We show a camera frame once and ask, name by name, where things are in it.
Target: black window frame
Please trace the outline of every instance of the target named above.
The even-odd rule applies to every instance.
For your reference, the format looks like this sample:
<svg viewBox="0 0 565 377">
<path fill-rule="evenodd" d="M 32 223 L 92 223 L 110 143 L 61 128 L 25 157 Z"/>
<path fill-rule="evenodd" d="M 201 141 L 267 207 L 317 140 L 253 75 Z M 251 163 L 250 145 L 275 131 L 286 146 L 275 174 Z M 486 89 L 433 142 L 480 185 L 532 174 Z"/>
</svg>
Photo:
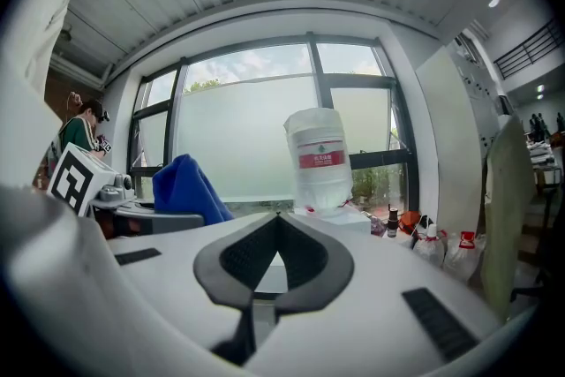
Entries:
<svg viewBox="0 0 565 377">
<path fill-rule="evenodd" d="M 380 68 L 380 76 L 369 74 L 345 74 L 324 72 L 320 60 L 318 45 L 322 43 L 332 44 L 352 44 L 365 46 L 372 50 L 377 65 Z M 398 131 L 398 139 L 402 143 L 401 149 L 376 151 L 370 153 L 350 154 L 352 170 L 361 170 L 373 167 L 382 167 L 395 163 L 404 163 L 407 173 L 407 197 L 408 209 L 418 211 L 419 209 L 419 176 L 418 176 L 418 157 L 416 152 L 416 142 L 408 114 L 408 108 L 403 96 L 402 88 L 398 83 L 392 65 L 390 64 L 386 50 L 378 39 L 363 39 L 341 35 L 307 34 L 283 36 L 262 40 L 243 41 L 230 44 L 218 49 L 203 52 L 192 57 L 183 57 L 174 64 L 167 66 L 141 79 L 139 84 L 138 96 L 132 113 L 130 124 L 130 134 L 128 140 L 127 166 L 128 174 L 132 176 L 134 186 L 140 181 L 141 177 L 151 177 L 162 167 L 173 160 L 175 150 L 175 130 L 178 125 L 179 106 L 185 88 L 186 77 L 191 64 L 209 60 L 210 58 L 220 57 L 235 52 L 259 48 L 269 48 L 289 44 L 305 44 L 310 55 L 314 84 L 318 96 L 318 105 L 329 109 L 334 108 L 332 101 L 331 88 L 376 88 L 388 89 L 391 95 L 391 104 L 395 109 L 395 121 Z M 147 90 L 141 90 L 144 84 L 152 82 L 159 77 L 176 71 L 175 81 L 168 100 L 157 102 L 149 107 L 140 108 Z M 133 167 L 132 158 L 137 154 L 137 140 L 133 134 L 140 119 L 151 117 L 159 113 L 167 112 L 166 128 L 163 143 L 163 163 L 157 167 Z"/>
</svg>

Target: black metal railing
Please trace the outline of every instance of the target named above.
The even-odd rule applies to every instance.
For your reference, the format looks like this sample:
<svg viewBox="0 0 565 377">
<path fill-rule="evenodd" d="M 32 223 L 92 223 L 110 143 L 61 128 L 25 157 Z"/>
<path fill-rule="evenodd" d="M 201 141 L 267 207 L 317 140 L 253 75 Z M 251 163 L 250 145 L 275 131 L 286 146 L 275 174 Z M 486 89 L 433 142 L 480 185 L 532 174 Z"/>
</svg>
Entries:
<svg viewBox="0 0 565 377">
<path fill-rule="evenodd" d="M 510 52 L 494 60 L 504 79 L 536 63 L 559 48 L 565 39 L 555 19 L 551 19 L 535 34 L 518 44 Z"/>
</svg>

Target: dark bottle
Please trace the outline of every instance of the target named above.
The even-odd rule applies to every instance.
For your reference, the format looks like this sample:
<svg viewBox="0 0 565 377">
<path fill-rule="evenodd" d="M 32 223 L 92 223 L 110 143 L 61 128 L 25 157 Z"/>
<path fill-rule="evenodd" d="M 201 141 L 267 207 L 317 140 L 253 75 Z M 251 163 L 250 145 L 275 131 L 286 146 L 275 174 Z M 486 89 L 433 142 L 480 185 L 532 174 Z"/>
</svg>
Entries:
<svg viewBox="0 0 565 377">
<path fill-rule="evenodd" d="M 387 234 L 390 238 L 396 237 L 396 231 L 398 230 L 398 209 L 395 207 L 390 207 L 388 205 L 388 222 L 387 222 Z"/>
</svg>

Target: blue fabric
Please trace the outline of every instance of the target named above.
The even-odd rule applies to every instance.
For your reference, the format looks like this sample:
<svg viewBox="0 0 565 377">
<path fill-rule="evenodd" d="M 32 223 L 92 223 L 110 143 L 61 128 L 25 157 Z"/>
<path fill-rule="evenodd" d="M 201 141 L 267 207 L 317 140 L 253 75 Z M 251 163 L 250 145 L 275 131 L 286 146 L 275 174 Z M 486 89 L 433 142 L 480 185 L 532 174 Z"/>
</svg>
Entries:
<svg viewBox="0 0 565 377">
<path fill-rule="evenodd" d="M 180 155 L 153 176 L 153 195 L 155 212 L 201 214 L 205 225 L 233 219 L 204 172 L 189 155 Z"/>
</svg>

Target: ceiling light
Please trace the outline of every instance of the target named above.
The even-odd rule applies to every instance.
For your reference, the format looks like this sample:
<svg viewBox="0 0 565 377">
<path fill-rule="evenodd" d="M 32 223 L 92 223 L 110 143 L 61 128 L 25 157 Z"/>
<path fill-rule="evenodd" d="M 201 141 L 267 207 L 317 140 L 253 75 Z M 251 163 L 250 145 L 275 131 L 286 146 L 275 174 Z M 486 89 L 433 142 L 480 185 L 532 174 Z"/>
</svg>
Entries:
<svg viewBox="0 0 565 377">
<path fill-rule="evenodd" d="M 496 5 L 498 5 L 499 2 L 500 2 L 500 0 L 491 0 L 488 3 L 488 6 L 490 6 L 491 8 L 494 8 Z"/>
</svg>

